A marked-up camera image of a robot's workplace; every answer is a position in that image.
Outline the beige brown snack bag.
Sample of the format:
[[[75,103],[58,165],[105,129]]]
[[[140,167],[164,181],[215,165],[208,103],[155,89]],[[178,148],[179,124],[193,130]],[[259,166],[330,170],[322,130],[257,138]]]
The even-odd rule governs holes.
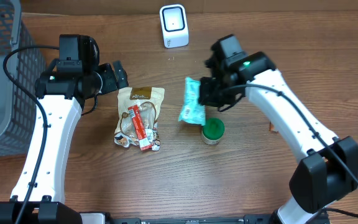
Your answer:
[[[125,87],[119,90],[117,96],[119,121],[114,132],[114,142],[117,145],[125,148],[130,146],[139,147],[135,127],[128,112],[128,107],[137,105],[147,137],[152,143],[152,147],[147,150],[158,151],[160,149],[161,142],[158,135],[158,116],[160,114],[164,94],[164,88],[151,86],[139,88]]]

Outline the teal snack packet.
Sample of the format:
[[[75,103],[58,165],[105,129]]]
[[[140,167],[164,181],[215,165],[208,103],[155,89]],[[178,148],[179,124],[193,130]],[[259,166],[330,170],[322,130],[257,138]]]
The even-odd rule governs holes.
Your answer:
[[[178,121],[204,126],[206,123],[205,107],[198,103],[201,82],[190,77],[185,78],[184,104]]]

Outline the green lid small jar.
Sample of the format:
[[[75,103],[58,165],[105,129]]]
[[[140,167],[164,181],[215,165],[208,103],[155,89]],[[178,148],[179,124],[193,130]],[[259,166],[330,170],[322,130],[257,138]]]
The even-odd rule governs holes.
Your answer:
[[[209,118],[201,130],[201,139],[209,145],[218,144],[225,131],[224,123],[218,118]]]

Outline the red stick snack packet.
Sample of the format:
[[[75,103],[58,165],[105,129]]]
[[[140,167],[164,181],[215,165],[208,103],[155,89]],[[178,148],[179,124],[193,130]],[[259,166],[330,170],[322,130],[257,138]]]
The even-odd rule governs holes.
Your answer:
[[[137,105],[130,106],[128,107],[128,112],[135,127],[140,149],[142,151],[150,149],[152,147],[152,143],[147,137],[147,133],[140,116],[139,107]]]

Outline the orange small snack packet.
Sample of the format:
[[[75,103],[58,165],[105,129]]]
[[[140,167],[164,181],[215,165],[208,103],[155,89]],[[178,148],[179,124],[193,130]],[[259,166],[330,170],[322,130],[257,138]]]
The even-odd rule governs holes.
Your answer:
[[[272,122],[270,122],[269,131],[273,133],[278,133],[278,129],[273,125]]]

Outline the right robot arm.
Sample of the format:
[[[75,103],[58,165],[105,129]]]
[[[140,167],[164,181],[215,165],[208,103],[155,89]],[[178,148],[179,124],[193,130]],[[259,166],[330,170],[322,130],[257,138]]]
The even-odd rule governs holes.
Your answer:
[[[223,112],[246,97],[268,117],[298,163],[289,182],[290,200],[268,222],[328,222],[318,213],[357,188],[358,144],[350,136],[339,139],[318,121],[263,52],[247,55],[233,34],[211,51],[205,61],[211,76],[200,80],[199,103]]]

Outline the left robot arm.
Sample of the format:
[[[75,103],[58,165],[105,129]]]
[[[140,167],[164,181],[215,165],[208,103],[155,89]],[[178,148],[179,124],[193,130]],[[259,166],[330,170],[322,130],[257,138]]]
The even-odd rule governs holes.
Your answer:
[[[10,57],[23,50],[7,54],[2,67],[36,104],[37,119],[21,176],[9,201],[0,202],[0,223],[112,223],[108,212],[77,212],[64,204],[65,171],[85,101],[127,87],[126,71],[118,60],[101,64],[92,37],[62,34],[59,57],[36,79],[31,93],[7,69]]]

